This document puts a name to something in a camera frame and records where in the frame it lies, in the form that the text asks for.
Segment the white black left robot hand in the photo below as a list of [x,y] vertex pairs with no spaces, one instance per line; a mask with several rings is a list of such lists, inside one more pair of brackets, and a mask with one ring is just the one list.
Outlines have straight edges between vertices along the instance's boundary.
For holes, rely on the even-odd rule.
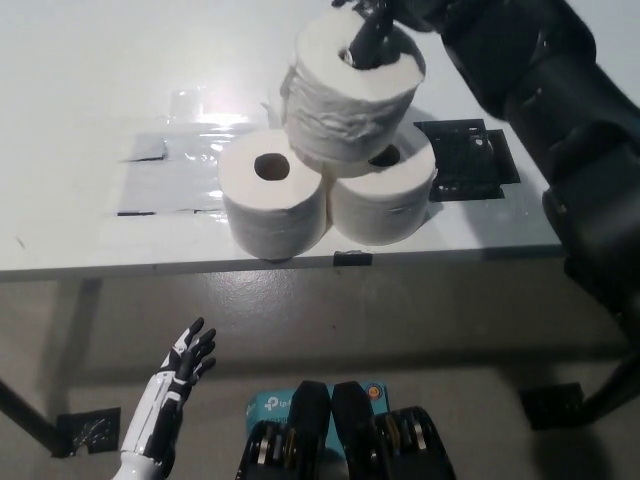
[[216,364],[216,330],[196,319],[176,340],[151,376],[125,435],[122,450],[165,466],[175,459],[183,409],[192,389]]

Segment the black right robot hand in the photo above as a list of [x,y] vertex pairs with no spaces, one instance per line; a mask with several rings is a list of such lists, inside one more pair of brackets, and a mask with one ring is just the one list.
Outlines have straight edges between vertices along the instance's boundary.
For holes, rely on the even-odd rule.
[[342,53],[342,59],[358,70],[369,70],[380,64],[382,46],[395,22],[418,32],[434,31],[448,1],[333,1],[331,5],[334,8],[350,5],[364,19],[363,26]]

